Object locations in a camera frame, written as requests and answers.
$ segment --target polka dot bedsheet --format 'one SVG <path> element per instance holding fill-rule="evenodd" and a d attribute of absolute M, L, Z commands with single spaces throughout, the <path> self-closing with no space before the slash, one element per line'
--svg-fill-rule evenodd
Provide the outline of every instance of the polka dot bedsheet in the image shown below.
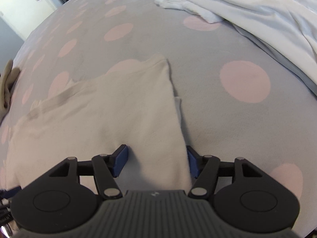
<path fill-rule="evenodd" d="M 300 200 L 294 230 L 314 229 L 316 98 L 230 23 L 208 24 L 154 0 L 70 0 L 31 33 L 14 59 L 22 71 L 0 128 L 1 187 L 11 128 L 35 100 L 155 53 L 169 60 L 186 143 L 223 161 L 245 157 L 271 174 Z"/>

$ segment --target black cable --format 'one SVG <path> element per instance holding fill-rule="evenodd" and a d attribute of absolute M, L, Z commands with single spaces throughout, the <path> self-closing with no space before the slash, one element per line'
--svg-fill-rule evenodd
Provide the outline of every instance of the black cable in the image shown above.
<path fill-rule="evenodd" d="M 10 210 L 5 210 L 5 211 L 3 211 L 1 214 L 0 214 L 0 219 L 1 218 L 3 218 L 3 217 L 5 217 L 7 214 L 9 214 L 10 213 Z"/>
<path fill-rule="evenodd" d="M 7 208 L 0 210 L 0 215 L 5 213 L 7 211 Z"/>
<path fill-rule="evenodd" d="M 0 216 L 0 226 L 6 225 L 13 220 L 13 217 L 10 212 L 7 214 L 2 214 Z"/>
<path fill-rule="evenodd" d="M 9 208 L 9 207 L 10 207 L 10 203 L 5 204 L 5 205 L 1 205 L 1 206 L 0 206 L 0 211 L 1 211 L 1 210 L 4 210 L 4 209 L 7 209 L 7 208 Z"/>

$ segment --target white door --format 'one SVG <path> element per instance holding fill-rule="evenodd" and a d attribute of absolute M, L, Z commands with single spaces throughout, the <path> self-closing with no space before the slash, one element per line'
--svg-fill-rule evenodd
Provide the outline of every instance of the white door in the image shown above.
<path fill-rule="evenodd" d="M 47 0 L 0 0 L 0 17 L 23 40 L 55 10 Z"/>

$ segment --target white duvet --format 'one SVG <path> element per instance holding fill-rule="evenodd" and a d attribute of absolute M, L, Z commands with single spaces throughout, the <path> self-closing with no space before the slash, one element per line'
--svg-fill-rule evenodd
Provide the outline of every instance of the white duvet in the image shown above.
<path fill-rule="evenodd" d="M 245 29 L 317 83 L 317 0 L 188 0 Z"/>

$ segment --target white towel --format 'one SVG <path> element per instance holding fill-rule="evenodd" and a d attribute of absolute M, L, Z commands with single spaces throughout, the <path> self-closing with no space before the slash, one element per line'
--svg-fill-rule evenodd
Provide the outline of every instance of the white towel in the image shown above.
<path fill-rule="evenodd" d="M 38 103 L 13 128 L 6 187 L 25 187 L 69 156 L 79 161 L 129 146 L 120 189 L 191 186 L 185 142 L 166 59 L 155 55 L 129 71 L 72 85 Z M 95 190 L 92 178 L 83 183 Z"/>
<path fill-rule="evenodd" d="M 187 0 L 154 0 L 154 3 L 165 9 L 183 10 L 202 17 L 208 23 L 220 22 L 223 18 Z"/>
<path fill-rule="evenodd" d="M 317 0 L 188 0 L 243 28 L 317 83 Z"/>

